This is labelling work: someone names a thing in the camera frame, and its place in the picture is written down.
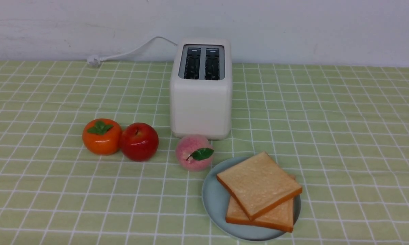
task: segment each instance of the toast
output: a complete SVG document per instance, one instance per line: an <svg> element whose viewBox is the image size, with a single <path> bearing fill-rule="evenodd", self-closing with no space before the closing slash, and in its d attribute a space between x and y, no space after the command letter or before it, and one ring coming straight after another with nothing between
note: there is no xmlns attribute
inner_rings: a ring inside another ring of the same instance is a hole
<svg viewBox="0 0 409 245"><path fill-rule="evenodd" d="M294 199L287 200L255 220L249 220L236 200L230 197L226 222L237 225L266 227L291 233L294 229Z"/></svg>
<svg viewBox="0 0 409 245"><path fill-rule="evenodd" d="M301 194L302 186L268 155L261 152L217 174L249 220Z"/></svg>

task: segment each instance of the white power cord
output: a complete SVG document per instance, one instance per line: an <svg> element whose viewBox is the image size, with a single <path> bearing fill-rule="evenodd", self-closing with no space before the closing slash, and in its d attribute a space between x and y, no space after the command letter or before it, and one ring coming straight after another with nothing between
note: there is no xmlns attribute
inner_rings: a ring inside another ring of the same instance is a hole
<svg viewBox="0 0 409 245"><path fill-rule="evenodd" d="M161 36L156 36L151 38L150 40L148 40L147 42L143 43L141 46L139 46L138 48L135 48L132 51L129 51L127 53L122 53L122 54L115 54L115 55L111 55L111 56L105 56L105 57L100 57L97 54L93 54L91 56L88 57L88 59L86 59L86 63L88 65L94 66L94 67L98 67L102 62L105 62L107 60L111 60L111 59L115 59L121 56L125 56L125 55L129 55L129 54L133 54L136 51L138 51L140 48L142 48L144 45L148 44L149 42L151 42L153 39L157 39L157 38L162 38L164 40L167 40L168 42L172 43L173 45L177 46L177 43L165 38L165 37L161 37Z"/></svg>

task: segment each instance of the plate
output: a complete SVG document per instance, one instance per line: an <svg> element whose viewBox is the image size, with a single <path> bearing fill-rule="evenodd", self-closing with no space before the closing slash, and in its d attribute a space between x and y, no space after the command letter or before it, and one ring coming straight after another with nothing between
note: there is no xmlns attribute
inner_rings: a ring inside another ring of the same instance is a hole
<svg viewBox="0 0 409 245"><path fill-rule="evenodd" d="M225 220L230 194L218 182L216 175L238 163L241 163L247 158L248 157L230 158L222 161L211 169L203 182L201 190L204 209L208 213L212 222L229 236L249 242L264 242L276 239L286 232L252 225L229 224ZM298 195L294 198L294 224L298 220L300 211L301 199L300 195Z"/></svg>

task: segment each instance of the fake fruit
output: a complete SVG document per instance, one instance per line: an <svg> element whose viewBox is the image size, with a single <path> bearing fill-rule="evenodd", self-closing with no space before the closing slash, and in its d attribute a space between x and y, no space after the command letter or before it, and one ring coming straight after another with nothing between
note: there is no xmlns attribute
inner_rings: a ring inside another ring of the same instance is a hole
<svg viewBox="0 0 409 245"><path fill-rule="evenodd" d="M187 135L176 146L176 158L185 169L202 171L211 165L214 148L202 135Z"/></svg>
<svg viewBox="0 0 409 245"><path fill-rule="evenodd" d="M90 121L82 132L85 147L97 155L111 155L119 150L121 126L108 118Z"/></svg>
<svg viewBox="0 0 409 245"><path fill-rule="evenodd" d="M130 160L147 161L158 150L158 132L148 124L135 122L123 131L119 144L122 153Z"/></svg>

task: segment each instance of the orange persimmon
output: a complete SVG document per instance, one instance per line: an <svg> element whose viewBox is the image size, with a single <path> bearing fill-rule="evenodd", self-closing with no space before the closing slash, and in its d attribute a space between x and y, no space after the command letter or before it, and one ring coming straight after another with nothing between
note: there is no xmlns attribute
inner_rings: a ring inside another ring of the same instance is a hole
<svg viewBox="0 0 409 245"><path fill-rule="evenodd" d="M119 150L121 126L114 120L99 118L90 121L82 132L85 147L97 155L111 155Z"/></svg>

